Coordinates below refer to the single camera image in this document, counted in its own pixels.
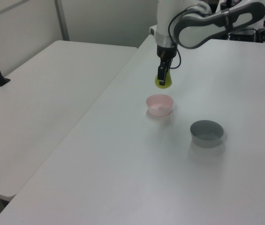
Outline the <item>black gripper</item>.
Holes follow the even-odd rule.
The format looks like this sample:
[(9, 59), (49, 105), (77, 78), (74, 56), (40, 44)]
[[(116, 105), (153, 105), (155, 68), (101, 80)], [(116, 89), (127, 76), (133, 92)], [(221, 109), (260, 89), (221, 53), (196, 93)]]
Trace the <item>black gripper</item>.
[(171, 68), (173, 58), (177, 55), (177, 45), (171, 47), (162, 47), (157, 45), (157, 56), (160, 58), (158, 67), (157, 81), (158, 85), (166, 85), (167, 73)]

